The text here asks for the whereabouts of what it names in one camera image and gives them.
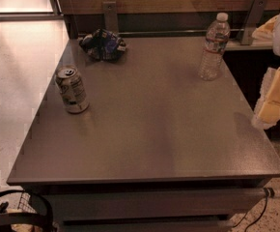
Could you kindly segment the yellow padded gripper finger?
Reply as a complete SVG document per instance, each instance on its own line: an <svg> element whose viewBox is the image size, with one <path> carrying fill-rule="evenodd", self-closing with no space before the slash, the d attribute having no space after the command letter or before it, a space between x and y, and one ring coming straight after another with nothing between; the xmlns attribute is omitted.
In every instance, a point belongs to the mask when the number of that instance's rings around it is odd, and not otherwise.
<svg viewBox="0 0 280 232"><path fill-rule="evenodd" d="M260 95L254 108L252 125L267 130L280 120L280 67L267 69Z"/></svg>
<svg viewBox="0 0 280 232"><path fill-rule="evenodd" d="M278 16L274 16L269 19L265 24L256 28L252 33L252 38L254 40L271 40L273 35L273 29Z"/></svg>

